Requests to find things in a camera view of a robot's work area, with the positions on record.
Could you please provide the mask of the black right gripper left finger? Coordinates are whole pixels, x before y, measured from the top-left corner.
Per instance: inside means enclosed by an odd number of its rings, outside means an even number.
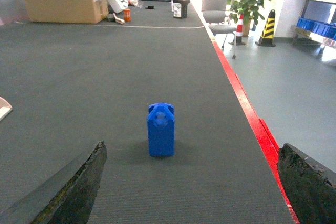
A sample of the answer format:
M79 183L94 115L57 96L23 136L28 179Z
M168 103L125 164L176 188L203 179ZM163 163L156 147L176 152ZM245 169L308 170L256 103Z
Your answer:
M1 212L1 223L87 223L107 159L104 142L83 151Z

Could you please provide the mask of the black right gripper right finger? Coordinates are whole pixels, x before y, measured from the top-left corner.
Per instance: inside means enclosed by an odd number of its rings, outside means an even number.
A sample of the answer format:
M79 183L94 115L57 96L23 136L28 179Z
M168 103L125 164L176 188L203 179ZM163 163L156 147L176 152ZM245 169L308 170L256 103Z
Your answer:
M335 223L335 172L291 144L279 150L278 174L300 223Z

